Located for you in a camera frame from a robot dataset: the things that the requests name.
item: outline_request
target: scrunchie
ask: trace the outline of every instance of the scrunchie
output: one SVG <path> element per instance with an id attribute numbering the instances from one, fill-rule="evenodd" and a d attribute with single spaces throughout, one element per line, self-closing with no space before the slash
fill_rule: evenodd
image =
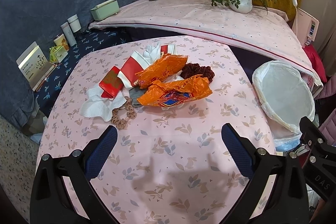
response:
<path id="1" fill-rule="evenodd" d="M 186 64 L 181 72 L 181 77 L 183 79 L 188 79 L 191 76 L 194 75 L 202 75 L 202 77 L 207 77 L 209 80 L 209 83 L 212 82 L 212 79 L 215 77 L 215 73 L 211 70 L 211 67 L 207 66 L 202 66 L 198 63 L 193 64 L 193 63 L 188 63 Z"/>
<path id="2" fill-rule="evenodd" d="M 126 102 L 119 108 L 115 108 L 112 110 L 112 119 L 111 122 L 115 124 L 116 128 L 121 130 L 124 129 L 129 119 L 135 119 L 137 116 L 137 113 L 134 111 L 134 108 L 132 106 L 132 98 L 128 98 L 125 96 Z M 120 119 L 118 116 L 118 112 L 121 109 L 127 110 L 127 117 L 125 119 Z"/>

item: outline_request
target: dark red trim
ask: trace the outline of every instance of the dark red trim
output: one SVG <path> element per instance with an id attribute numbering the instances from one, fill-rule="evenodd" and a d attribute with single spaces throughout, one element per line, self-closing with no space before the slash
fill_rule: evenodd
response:
<path id="1" fill-rule="evenodd" d="M 268 52 L 268 53 L 270 53 L 270 54 L 273 54 L 273 55 L 276 55 L 276 56 L 281 57 L 281 58 L 283 58 L 283 59 L 286 59 L 286 60 L 288 60 L 289 62 L 292 62 L 292 63 L 294 63 L 294 64 L 300 66 L 301 68 L 304 68 L 304 69 L 309 70 L 310 72 L 312 72 L 310 69 L 307 69 L 307 68 L 305 68 L 304 66 L 302 66 L 302 65 L 300 65 L 300 64 L 298 64 L 298 63 L 296 63 L 296 62 L 294 62 L 294 61 L 292 61 L 292 60 L 290 60 L 290 59 L 288 59 L 288 58 L 286 58 L 286 57 L 283 57 L 283 56 L 281 56 L 281 55 L 279 55 L 279 54 L 270 52 L 270 51 L 265 50 L 265 49 L 263 49 L 263 48 L 260 48 L 260 47 L 258 47 L 258 46 L 255 46 L 255 45 L 252 45 L 252 44 L 250 44 L 250 43 L 247 43 L 247 42 L 245 42 L 245 41 L 241 41 L 241 40 L 238 40 L 238 39 L 235 39 L 235 38 L 226 37 L 226 36 L 223 36 L 223 35 L 220 35 L 220 34 L 211 33 L 211 32 L 199 31 L 199 30 L 194 30 L 194 29 L 189 29 L 189 28 L 183 28 L 183 27 L 177 27 L 177 26 L 174 26 L 174 27 L 173 27 L 173 26 L 166 26 L 166 25 L 159 25 L 159 24 L 150 24 L 150 23 L 113 23 L 113 24 L 112 24 L 112 23 L 108 23 L 108 24 L 99 24 L 99 23 L 96 23 L 95 25 L 125 25 L 125 24 L 127 24 L 127 25 L 131 25 L 131 24 L 139 24 L 139 25 L 152 25 L 152 26 L 160 26 L 160 27 L 170 27 L 170 28 L 177 28 L 177 29 L 182 29 L 182 30 L 196 31 L 196 32 L 202 32 L 202 33 L 207 33 L 207 34 L 211 34 L 211 35 L 216 35 L 216 36 L 218 36 L 218 37 L 223 37 L 223 38 L 226 38 L 226 39 L 234 40 L 234 41 L 241 42 L 241 43 L 244 43 L 244 44 L 246 44 L 246 45 L 249 45 L 249 46 L 258 48 L 258 49 L 260 49 L 260 50 L 262 50 L 262 51 L 264 51 L 264 52 Z"/>

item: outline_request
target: blue logo on orange wrapper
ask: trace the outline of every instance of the blue logo on orange wrapper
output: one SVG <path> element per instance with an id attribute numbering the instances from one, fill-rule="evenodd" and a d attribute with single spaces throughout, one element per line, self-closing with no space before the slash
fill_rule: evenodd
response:
<path id="1" fill-rule="evenodd" d="M 160 98 L 160 101 L 162 102 L 160 102 L 159 105 L 163 107 L 171 107 L 186 101 L 190 101 L 191 98 L 193 98 L 192 93 L 172 90 Z"/>

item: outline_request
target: red cushion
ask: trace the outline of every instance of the red cushion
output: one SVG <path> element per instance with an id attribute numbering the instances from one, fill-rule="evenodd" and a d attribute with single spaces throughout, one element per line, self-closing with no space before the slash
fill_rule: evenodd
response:
<path id="1" fill-rule="evenodd" d="M 326 83 L 327 82 L 326 71 L 324 70 L 322 60 L 319 57 L 319 54 L 317 53 L 317 51 L 314 49 L 312 45 L 304 47 L 303 50 L 307 54 L 309 60 L 311 61 L 311 65 L 313 69 L 319 75 L 321 81 L 323 83 Z"/>

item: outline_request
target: blue gripper pad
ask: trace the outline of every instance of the blue gripper pad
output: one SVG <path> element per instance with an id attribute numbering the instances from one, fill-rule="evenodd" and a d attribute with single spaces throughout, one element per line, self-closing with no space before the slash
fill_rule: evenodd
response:
<path id="1" fill-rule="evenodd" d="M 253 160 L 239 140 L 239 135 L 228 124 L 225 124 L 222 127 L 222 140 L 229 150 L 240 173 L 244 177 L 252 179 L 254 174 Z"/>
<path id="2" fill-rule="evenodd" d="M 98 177 L 108 156 L 117 143 L 118 134 L 115 127 L 108 128 L 108 132 L 91 153 L 85 163 L 85 177 L 87 180 Z"/>

